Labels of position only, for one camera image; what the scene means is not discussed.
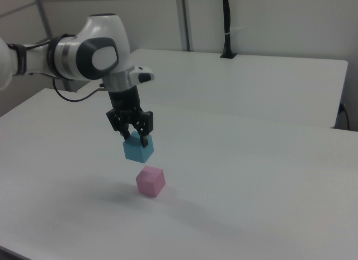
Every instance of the white table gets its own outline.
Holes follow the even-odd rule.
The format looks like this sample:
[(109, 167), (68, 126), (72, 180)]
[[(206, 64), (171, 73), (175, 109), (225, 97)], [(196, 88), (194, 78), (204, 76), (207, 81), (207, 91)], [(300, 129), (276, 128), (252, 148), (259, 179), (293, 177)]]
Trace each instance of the white table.
[[(226, 115), (333, 127), (347, 62), (304, 58), (144, 50), (134, 63), (150, 67), (156, 80), (139, 86), (141, 99)], [(78, 92), (88, 94), (100, 82)]]
[(356, 133), (143, 102), (146, 164), (167, 181), (147, 198), (110, 108), (45, 89), (0, 118), (1, 246), (37, 260), (357, 258)]

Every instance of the cube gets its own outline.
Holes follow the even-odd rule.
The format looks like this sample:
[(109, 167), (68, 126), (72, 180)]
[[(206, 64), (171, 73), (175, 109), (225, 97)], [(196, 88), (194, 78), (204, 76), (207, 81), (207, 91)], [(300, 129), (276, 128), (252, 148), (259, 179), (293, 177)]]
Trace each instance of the cube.
[(162, 169), (145, 166), (136, 177), (136, 184), (141, 194), (156, 197), (166, 184)]
[(123, 148), (126, 159), (141, 163), (145, 163), (154, 152), (152, 137), (148, 136), (148, 145), (143, 147), (136, 131), (133, 131), (130, 137), (123, 142)]

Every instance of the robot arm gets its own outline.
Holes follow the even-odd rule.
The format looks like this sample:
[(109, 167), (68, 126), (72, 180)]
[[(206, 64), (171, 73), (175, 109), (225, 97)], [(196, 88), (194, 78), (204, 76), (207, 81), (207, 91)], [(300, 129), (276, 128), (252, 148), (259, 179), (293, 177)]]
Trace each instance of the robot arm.
[(148, 67), (137, 67), (130, 57), (128, 38), (115, 14), (92, 15), (78, 35), (62, 35), (42, 44), (5, 44), (0, 39), (0, 89), (13, 75), (44, 73), (64, 80), (102, 78), (113, 109), (107, 113), (115, 131), (127, 139), (129, 124), (142, 146), (153, 130), (153, 113), (140, 108), (136, 85), (154, 79)]

